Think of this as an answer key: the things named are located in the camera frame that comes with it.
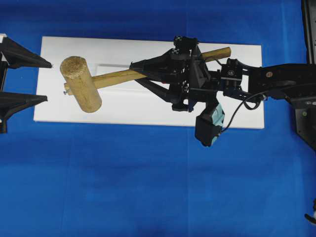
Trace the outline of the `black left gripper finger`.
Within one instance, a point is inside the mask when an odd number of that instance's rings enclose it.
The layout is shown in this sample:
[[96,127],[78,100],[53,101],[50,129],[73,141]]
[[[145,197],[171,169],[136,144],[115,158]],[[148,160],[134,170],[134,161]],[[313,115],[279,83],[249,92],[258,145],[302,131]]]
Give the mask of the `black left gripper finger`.
[[19,45],[9,37],[0,37],[0,52],[11,69],[20,67],[52,68],[52,64]]
[[7,133],[7,121],[15,113],[47,101],[45,95],[0,93],[0,132]]

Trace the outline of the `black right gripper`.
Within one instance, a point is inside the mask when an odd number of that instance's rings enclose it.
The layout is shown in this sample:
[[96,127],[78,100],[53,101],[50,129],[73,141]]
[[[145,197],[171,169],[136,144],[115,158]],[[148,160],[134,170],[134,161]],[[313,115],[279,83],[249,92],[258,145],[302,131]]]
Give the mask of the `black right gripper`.
[[181,81],[166,89],[148,79],[138,83],[172,104],[172,110],[192,112],[198,102],[205,102],[212,111],[218,104],[217,92],[243,100],[242,66],[230,59],[231,48],[224,47],[202,53],[196,38],[175,36],[175,48],[161,56],[131,63],[130,69],[154,81]]

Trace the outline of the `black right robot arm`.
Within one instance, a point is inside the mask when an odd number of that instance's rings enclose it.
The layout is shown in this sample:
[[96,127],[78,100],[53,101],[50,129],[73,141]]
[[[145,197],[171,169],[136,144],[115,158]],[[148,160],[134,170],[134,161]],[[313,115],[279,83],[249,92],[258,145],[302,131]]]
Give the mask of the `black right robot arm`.
[[217,92],[259,106],[267,97],[284,99],[294,108],[310,108],[316,98],[314,64],[252,67],[229,53],[202,55],[196,38],[176,36],[174,47],[159,57],[132,63],[144,76],[138,83],[172,104],[175,111],[191,112],[198,102],[218,105]]

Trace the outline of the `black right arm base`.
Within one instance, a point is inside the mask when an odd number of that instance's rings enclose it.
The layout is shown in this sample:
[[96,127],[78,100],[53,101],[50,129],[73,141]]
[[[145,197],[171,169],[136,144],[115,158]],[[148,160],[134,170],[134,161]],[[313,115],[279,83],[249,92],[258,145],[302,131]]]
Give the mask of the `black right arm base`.
[[295,109],[296,132],[315,151],[316,150],[316,97],[296,98],[292,101]]

